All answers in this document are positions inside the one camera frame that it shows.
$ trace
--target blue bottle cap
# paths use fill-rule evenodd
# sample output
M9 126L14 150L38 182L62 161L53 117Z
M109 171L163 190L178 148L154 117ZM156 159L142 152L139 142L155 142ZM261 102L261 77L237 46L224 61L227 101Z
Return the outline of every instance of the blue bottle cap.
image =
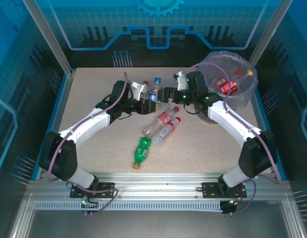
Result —
M161 83L161 78L154 78L155 83Z

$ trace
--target metal floor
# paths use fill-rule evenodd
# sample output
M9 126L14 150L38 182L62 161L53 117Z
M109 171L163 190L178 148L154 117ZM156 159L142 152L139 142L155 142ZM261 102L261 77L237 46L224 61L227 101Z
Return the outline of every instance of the metal floor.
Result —
M286 238L281 203L254 202L233 217L209 212L35 211L27 238Z

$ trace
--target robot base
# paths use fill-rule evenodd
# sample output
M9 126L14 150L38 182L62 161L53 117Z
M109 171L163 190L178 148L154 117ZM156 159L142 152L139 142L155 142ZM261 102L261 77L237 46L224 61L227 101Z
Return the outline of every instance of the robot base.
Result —
M243 198L247 197L245 186L240 183L236 187L226 191L225 195L222 194L217 182L203 182L202 187L197 188L197 191L203 193L203 198Z
M113 182L99 182L97 190L107 190L115 188L115 184ZM71 192L69 197L71 198L83 198L84 196L93 197L93 198L113 198L114 192L104 192L104 193L96 193L93 195L90 192L85 192L78 187L72 185Z

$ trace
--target green plastic bottle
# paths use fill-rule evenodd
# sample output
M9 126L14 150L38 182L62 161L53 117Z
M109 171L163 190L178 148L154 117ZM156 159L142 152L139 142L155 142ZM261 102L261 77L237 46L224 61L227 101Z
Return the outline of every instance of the green plastic bottle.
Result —
M138 147L136 148L134 152L134 169L139 169L140 164L147 158L148 151L151 145L151 139L148 139L147 137L140 138Z

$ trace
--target red bottle label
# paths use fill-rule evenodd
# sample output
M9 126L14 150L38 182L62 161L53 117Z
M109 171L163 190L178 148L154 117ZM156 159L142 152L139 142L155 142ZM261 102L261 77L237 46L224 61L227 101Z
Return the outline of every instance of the red bottle label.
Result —
M234 81L231 81L231 95L233 93L236 93L238 91L238 88L236 86L236 83ZM219 89L224 93L224 94L228 94L228 91L229 91L229 85L228 85L228 82L225 81L224 78L220 78L216 81L216 84L217 86L219 87Z
M168 122L171 120L168 114L162 113L159 118L163 121L164 125L168 124Z

